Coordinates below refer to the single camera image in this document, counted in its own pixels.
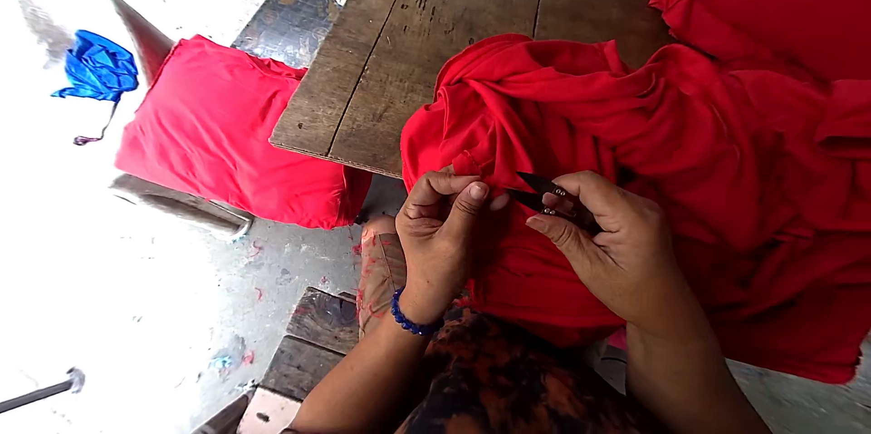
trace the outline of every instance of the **red cloth pile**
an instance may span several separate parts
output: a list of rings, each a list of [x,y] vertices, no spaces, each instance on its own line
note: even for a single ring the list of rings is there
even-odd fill
[[[868,0],[651,0],[671,34],[733,67],[871,78]]]
[[[182,40],[125,127],[115,165],[262,218],[349,225],[372,175],[268,141],[305,72],[201,36]]]
[[[855,373],[871,327],[871,82],[826,90],[722,72],[669,45],[632,72],[613,42],[502,35],[447,62],[402,131],[408,188],[448,164],[495,188],[515,171],[584,169],[659,202],[724,353],[829,383]],[[557,345],[621,321],[512,203],[478,234],[474,306]]]

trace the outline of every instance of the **blue beaded bracelet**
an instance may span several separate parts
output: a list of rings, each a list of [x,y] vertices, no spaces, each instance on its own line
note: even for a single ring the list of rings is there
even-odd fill
[[[417,334],[419,336],[431,336],[435,332],[438,332],[439,328],[444,325],[443,318],[438,319],[438,322],[430,325],[418,325],[408,320],[408,318],[402,314],[402,310],[399,309],[399,295],[402,294],[404,289],[405,286],[399,288],[396,293],[393,294],[393,300],[390,302],[390,313],[392,313],[393,317],[396,318],[396,323],[412,334]]]

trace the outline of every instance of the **blue cloth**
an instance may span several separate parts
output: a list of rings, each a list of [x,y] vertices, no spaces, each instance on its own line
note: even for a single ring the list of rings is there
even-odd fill
[[[91,31],[76,31],[76,46],[66,50],[66,76],[72,87],[53,97],[94,98],[118,102],[121,93],[139,86],[133,54]]]

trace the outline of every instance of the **leg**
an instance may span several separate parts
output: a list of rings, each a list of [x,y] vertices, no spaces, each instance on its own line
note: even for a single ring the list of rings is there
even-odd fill
[[[379,216],[363,225],[360,242],[362,269],[357,290],[360,338],[390,315],[390,299],[405,286],[405,254],[392,216]]]

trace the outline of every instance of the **wooden bench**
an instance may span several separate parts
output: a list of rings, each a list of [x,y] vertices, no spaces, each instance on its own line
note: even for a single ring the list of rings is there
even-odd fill
[[[432,101],[436,75],[475,41],[505,32],[534,39],[616,39],[638,67],[669,43],[648,0],[347,0],[270,141],[400,177],[399,139]]]
[[[354,348],[359,330],[353,295],[306,288],[241,417],[239,433],[281,432],[314,385]]]

